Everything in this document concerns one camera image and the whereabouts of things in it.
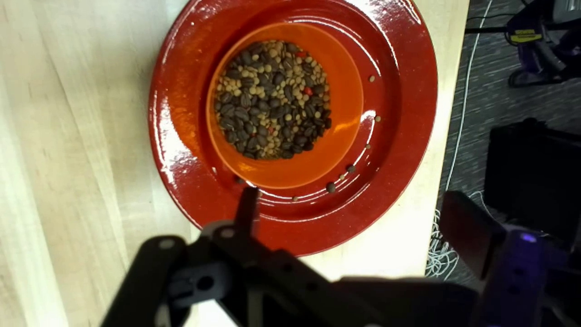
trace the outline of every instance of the lentils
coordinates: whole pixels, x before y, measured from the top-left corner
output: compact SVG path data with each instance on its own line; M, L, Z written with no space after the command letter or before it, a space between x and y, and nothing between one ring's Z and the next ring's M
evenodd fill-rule
M354 166L354 164L349 164L349 166L345 168L345 171L347 171L349 175L354 175L354 173L356 173L356 166Z
M338 186L334 182L327 184L327 193L338 191Z
M258 42L236 55L214 97L225 140L254 160L310 151L332 126L321 66L281 40Z

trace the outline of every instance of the gray carpet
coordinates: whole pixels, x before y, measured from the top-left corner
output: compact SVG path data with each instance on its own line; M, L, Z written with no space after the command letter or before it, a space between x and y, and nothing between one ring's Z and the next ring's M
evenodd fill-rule
M487 6L488 0L472 0L468 28L477 28ZM519 10L519 0L494 0L492 10L487 15L490 19L485 20L485 26L503 26L510 19L505 13L517 13ZM474 40L476 35L467 35L463 46L441 193L445 191L445 184L450 177L452 159L458 146L468 59ZM517 68L519 62L516 48L508 46L503 35L481 35L472 62L461 142L448 186L452 191L472 195L474 202L479 206L483 206L479 191L483 189L488 133L492 128L521 122L525 119L537 119L546 122L550 129L581 135L581 79L556 86L510 90L507 80ZM447 249L443 240L436 237L432 240L428 275L434 278L474 284L470 271L461 262L456 264L456 258L458 257Z

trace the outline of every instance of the wooden table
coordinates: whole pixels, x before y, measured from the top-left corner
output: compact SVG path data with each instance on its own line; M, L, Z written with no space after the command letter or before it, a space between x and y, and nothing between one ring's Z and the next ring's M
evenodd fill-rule
M145 238L196 238L147 137L156 51L183 4L0 2L2 326L98 326ZM423 275L467 6L418 0L439 68L428 153L383 220L305 258L329 278Z

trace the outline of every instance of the orange plate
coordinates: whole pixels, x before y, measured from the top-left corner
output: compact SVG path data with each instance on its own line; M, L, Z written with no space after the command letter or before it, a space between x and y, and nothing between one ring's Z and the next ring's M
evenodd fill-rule
M214 115L214 97L207 97L207 128L220 160L240 179L265 189L292 189L325 177L336 168L356 140L363 88L358 66L332 35L307 24L272 24L241 39L220 62L211 82L214 91L225 66L245 48L265 40L283 40L303 48L327 73L330 88L330 129L314 149L292 160L251 160L241 157L223 137Z
M408 0L189 2L160 51L149 133L169 195L198 228L232 219L243 189L209 140L211 79L238 40L278 22L332 35L363 82L359 131L343 160L309 186L263 189L260 199L256 237L270 249L309 255L361 233L414 177L436 115L436 60ZM325 189L329 182L336 186L332 195Z

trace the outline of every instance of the red plate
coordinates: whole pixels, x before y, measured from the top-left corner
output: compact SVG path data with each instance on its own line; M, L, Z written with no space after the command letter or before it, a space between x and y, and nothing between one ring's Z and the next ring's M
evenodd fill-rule
M365 88L361 129L341 164L314 184L263 191L260 200L256 237L272 249L310 255L361 233L410 182L432 131L436 60L427 28L407 0L187 4L160 51L149 133L167 191L198 228L232 219L243 189L209 140L211 77L245 33L281 20L332 33L358 62Z

